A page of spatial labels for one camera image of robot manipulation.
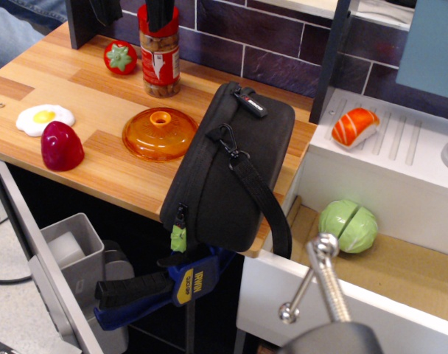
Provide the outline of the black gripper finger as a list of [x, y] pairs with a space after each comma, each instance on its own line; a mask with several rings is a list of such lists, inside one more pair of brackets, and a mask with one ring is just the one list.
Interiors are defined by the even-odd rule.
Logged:
[[172, 21], [174, 0], [146, 0], [147, 24], [150, 31], [159, 31]]

